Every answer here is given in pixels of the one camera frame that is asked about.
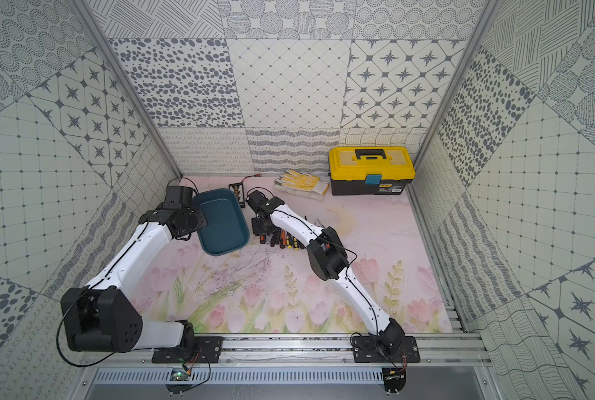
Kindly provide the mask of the black grey handle screwdriver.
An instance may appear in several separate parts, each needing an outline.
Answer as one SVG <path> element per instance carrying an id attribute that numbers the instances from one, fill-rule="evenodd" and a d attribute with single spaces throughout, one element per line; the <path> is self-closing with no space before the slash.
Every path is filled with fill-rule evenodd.
<path id="1" fill-rule="evenodd" d="M 276 231 L 271 236 L 270 246 L 273 248 L 279 243 L 279 231 Z"/>

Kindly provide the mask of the large orange black screwdriver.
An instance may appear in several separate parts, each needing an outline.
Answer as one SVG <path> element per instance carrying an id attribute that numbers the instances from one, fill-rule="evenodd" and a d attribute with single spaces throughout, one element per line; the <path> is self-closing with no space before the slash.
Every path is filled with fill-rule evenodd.
<path id="1" fill-rule="evenodd" d="M 281 230 L 279 234 L 279 247 L 282 249 L 286 248 L 286 234 L 284 230 Z"/>

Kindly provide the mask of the teal plastic storage tray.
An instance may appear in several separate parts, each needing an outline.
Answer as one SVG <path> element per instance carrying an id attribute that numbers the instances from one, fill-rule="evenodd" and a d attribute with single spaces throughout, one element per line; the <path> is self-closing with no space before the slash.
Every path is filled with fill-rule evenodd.
<path id="1" fill-rule="evenodd" d="M 194 206 L 204 213 L 207 226 L 198 231 L 205 253 L 213 257 L 232 253 L 249 243 L 250 233 L 236 196 L 227 188 L 199 193 Z"/>

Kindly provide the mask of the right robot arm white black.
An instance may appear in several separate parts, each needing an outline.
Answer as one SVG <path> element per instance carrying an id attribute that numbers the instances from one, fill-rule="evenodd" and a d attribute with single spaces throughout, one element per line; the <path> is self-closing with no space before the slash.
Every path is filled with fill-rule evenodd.
<path id="1" fill-rule="evenodd" d="M 259 233 L 270 235 L 284 231 L 306 248 L 310 267 L 322 281 L 334 283 L 347 298 L 373 337 L 374 347 L 390 357 L 398 353 L 405 338 L 402 326 L 384 311 L 372 298 L 352 271 L 350 255 L 356 256 L 342 245 L 332 227 L 322 228 L 295 213 L 278 197 L 267 197 L 253 189 L 246 203 L 258 220 Z"/>

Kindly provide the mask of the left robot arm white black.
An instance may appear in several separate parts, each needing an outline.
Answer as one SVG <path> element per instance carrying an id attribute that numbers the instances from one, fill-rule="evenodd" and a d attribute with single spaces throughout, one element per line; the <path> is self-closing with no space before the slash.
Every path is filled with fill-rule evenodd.
<path id="1" fill-rule="evenodd" d="M 158 253 L 173 240 L 188 241 L 208 223 L 194 202 L 194 187 L 169 186 L 164 202 L 139 218 L 138 226 L 119 253 L 82 288 L 61 298 L 63 316 L 57 338 L 73 352 L 116 353 L 154 350 L 155 363 L 199 360 L 200 347 L 192 324 L 146 320 L 131 303 L 132 292 Z"/>

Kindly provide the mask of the yellow work gloves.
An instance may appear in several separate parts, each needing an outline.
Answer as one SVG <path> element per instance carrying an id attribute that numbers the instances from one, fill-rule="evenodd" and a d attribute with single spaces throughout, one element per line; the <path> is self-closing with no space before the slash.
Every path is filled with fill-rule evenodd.
<path id="1" fill-rule="evenodd" d="M 274 189 L 294 196 L 322 201 L 329 189 L 329 183 L 309 173 L 287 170 L 274 180 Z"/>

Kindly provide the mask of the yellow black toolbox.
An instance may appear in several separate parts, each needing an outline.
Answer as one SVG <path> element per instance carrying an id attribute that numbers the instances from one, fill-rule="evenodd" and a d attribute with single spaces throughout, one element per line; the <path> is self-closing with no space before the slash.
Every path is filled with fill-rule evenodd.
<path id="1" fill-rule="evenodd" d="M 333 196 L 400 195 L 416 176 L 404 147 L 337 147 L 328 160 Z"/>

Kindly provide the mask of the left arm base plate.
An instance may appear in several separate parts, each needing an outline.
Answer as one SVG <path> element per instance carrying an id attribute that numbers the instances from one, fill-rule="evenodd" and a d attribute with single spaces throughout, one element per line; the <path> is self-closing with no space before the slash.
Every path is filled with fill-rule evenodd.
<path id="1" fill-rule="evenodd" d="M 176 348 L 156 348 L 151 362 L 154 364 L 190 364 L 219 361 L 222 353 L 224 337 L 194 337 L 189 343 L 183 342 Z"/>

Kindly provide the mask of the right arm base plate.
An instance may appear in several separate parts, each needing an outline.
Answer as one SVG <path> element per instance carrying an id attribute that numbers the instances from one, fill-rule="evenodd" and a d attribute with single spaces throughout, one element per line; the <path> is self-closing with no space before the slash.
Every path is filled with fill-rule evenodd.
<path id="1" fill-rule="evenodd" d="M 407 363 L 421 362 L 417 340 L 412 336 L 404 336 L 396 347 L 378 341 L 376 336 L 354 333 L 350 337 L 350 344 L 355 363 L 399 365 L 404 361 Z"/>

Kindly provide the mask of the aluminium rail frame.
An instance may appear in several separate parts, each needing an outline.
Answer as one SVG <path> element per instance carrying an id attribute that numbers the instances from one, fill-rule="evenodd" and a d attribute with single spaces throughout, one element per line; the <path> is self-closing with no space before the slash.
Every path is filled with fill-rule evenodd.
<path id="1" fill-rule="evenodd" d="M 224 334 L 196 338 L 202 362 L 228 365 L 329 365 L 367 363 L 400 367 L 472 367 L 492 363 L 485 345 L 475 333 L 415 333 L 408 335 L 392 355 L 376 352 L 366 334 Z"/>

